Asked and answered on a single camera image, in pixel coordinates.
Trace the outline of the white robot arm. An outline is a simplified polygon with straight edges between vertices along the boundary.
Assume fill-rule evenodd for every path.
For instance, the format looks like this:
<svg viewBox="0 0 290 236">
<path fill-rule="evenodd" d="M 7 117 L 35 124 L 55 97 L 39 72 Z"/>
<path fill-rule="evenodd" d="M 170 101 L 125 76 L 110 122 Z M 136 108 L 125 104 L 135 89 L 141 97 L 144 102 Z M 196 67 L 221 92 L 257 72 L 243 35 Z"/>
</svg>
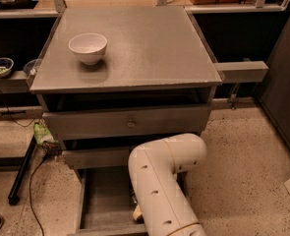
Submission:
<svg viewBox="0 0 290 236">
<path fill-rule="evenodd" d="M 148 236 L 206 236 L 175 176 L 204 163 L 207 148 L 195 134 L 135 147 L 129 175 Z"/>
</svg>

